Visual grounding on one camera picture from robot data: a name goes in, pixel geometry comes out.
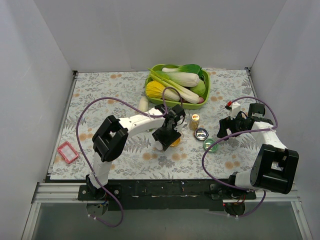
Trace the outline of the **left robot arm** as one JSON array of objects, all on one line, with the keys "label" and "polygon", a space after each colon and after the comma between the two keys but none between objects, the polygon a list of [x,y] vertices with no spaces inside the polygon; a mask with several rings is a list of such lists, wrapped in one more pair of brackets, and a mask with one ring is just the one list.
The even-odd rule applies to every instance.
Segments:
[{"label": "left robot arm", "polygon": [[93,135],[93,171],[86,176],[89,194],[95,200],[106,196],[106,185],[112,161],[123,152],[127,140],[137,134],[155,129],[152,137],[160,151],[166,151],[182,134],[178,130],[185,120],[185,110],[177,104],[165,110],[163,104],[149,111],[126,118],[108,116]]}]

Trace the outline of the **white blue pill bottle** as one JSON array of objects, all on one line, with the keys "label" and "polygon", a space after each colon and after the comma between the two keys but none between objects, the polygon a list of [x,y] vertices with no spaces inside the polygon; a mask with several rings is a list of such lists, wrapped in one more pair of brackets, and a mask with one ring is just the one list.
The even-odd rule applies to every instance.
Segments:
[{"label": "white blue pill bottle", "polygon": [[162,151],[163,150],[163,145],[158,141],[156,140],[155,142],[152,143],[152,146],[154,148],[156,148],[158,151]]}]

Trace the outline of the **yellow round pill case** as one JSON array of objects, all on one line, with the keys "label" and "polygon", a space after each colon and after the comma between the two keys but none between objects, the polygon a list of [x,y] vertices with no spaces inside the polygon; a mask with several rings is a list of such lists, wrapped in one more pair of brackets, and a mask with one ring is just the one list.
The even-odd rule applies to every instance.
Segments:
[{"label": "yellow round pill case", "polygon": [[180,144],[180,142],[181,142],[181,139],[178,138],[178,139],[175,140],[170,146],[171,146],[171,147],[177,147],[177,146]]}]

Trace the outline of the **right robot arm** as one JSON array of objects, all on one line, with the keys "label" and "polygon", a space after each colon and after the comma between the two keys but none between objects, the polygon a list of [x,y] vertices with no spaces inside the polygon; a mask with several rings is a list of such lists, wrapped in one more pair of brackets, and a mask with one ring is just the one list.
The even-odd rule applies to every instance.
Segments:
[{"label": "right robot arm", "polygon": [[263,189],[275,193],[288,194],[294,183],[299,154],[288,149],[278,138],[273,129],[272,120],[265,118],[265,105],[251,103],[248,115],[243,115],[241,105],[228,102],[225,106],[230,116],[219,121],[219,139],[228,132],[239,135],[239,132],[252,130],[251,135],[259,146],[259,152],[250,171],[234,172],[228,178],[227,195],[237,199],[245,189]]}]

